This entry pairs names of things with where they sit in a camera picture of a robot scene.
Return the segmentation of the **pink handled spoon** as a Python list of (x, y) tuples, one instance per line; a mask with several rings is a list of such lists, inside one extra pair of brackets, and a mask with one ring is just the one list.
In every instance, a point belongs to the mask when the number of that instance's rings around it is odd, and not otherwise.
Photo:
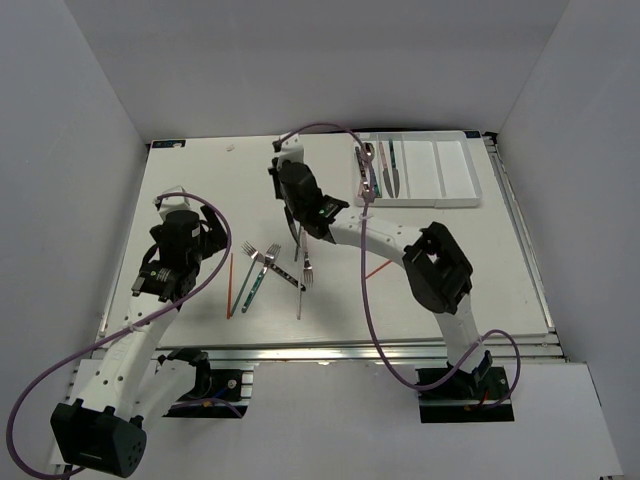
[(360, 178), (356, 198), (361, 200), (363, 203), (372, 203), (376, 198), (375, 188), (372, 186), (366, 175)]

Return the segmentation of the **dark handled spoon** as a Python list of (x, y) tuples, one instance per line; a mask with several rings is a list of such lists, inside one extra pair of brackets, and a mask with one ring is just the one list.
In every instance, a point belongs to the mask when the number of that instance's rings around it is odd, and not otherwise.
[(361, 179), (361, 181), (363, 183), (365, 183), (367, 181), (367, 174), (366, 174), (365, 163), (364, 163), (363, 158), (362, 158), (361, 149), (359, 147), (355, 147), (354, 148), (354, 153), (355, 153), (356, 162), (357, 162), (357, 165), (358, 165), (358, 171), (359, 171), (360, 179)]

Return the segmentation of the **orange chopstick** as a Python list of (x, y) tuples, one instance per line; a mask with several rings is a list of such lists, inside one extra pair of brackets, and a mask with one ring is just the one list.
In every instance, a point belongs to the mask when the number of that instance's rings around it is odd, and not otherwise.
[(381, 270), (383, 270), (384, 268), (388, 267), (392, 262), (390, 260), (384, 262), (383, 264), (379, 265), (378, 267), (376, 267), (375, 269), (371, 270), (369, 273), (366, 274), (365, 279), (369, 279), (372, 276), (376, 275), (378, 272), (380, 272)]
[(233, 270), (234, 270), (234, 254), (232, 252), (230, 253), (230, 256), (229, 256), (226, 319), (231, 319), (231, 316), (232, 316)]

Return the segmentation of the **teal handled spoon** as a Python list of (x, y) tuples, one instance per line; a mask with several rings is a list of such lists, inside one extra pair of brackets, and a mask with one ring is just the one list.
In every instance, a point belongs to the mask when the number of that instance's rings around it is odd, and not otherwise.
[(375, 148), (373, 144), (370, 142), (365, 142), (364, 151), (367, 158), (367, 162), (369, 164), (370, 183), (373, 187), (375, 197), (380, 198), (381, 191), (380, 191), (380, 187), (379, 187), (376, 172), (375, 172)]

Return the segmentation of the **teal handled knife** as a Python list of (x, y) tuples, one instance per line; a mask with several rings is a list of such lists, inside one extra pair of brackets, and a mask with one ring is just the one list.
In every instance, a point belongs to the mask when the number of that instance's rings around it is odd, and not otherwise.
[(388, 140), (388, 147), (389, 147), (389, 153), (390, 153), (390, 159), (391, 159), (391, 173), (392, 173), (392, 185), (393, 185), (394, 198), (399, 198), (400, 176), (397, 168), (394, 142), (392, 140)]

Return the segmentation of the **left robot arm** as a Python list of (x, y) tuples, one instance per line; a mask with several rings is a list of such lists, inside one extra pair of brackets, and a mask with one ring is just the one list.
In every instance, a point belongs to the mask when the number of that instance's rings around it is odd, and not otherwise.
[(152, 425), (180, 400), (205, 397), (212, 387), (207, 354), (171, 352), (152, 378), (145, 372), (181, 302), (198, 286), (204, 260), (229, 245), (228, 225), (209, 205), (186, 198), (156, 202), (162, 219), (132, 286), (122, 334), (112, 339), (91, 380), (72, 404), (60, 403), (50, 424), (64, 461), (120, 478), (140, 464)]

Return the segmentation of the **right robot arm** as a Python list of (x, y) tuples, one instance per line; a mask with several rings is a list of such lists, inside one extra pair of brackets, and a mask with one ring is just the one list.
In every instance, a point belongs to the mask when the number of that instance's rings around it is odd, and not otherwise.
[(359, 247), (362, 258), (372, 253), (404, 269), (414, 299), (434, 315), (445, 342), (449, 372), (436, 386), (466, 399), (484, 391), (492, 359), (472, 313), (473, 268), (447, 227), (438, 222), (426, 228), (401, 226), (372, 217), (324, 194), (302, 162), (274, 158), (268, 172), (275, 196), (305, 233)]

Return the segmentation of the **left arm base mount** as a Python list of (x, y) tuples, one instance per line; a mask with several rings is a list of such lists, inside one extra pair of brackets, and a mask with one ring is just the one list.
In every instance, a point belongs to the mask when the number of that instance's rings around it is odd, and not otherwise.
[(240, 419), (248, 409), (253, 371), (204, 368), (195, 392), (182, 395), (165, 418)]

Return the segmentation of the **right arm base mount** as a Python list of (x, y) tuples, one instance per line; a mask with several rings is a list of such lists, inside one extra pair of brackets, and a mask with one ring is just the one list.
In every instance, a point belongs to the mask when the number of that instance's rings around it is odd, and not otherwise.
[(422, 424), (514, 422), (510, 399), (494, 406), (509, 387), (503, 367), (491, 367), (473, 393), (451, 379), (433, 390), (419, 393), (420, 421)]

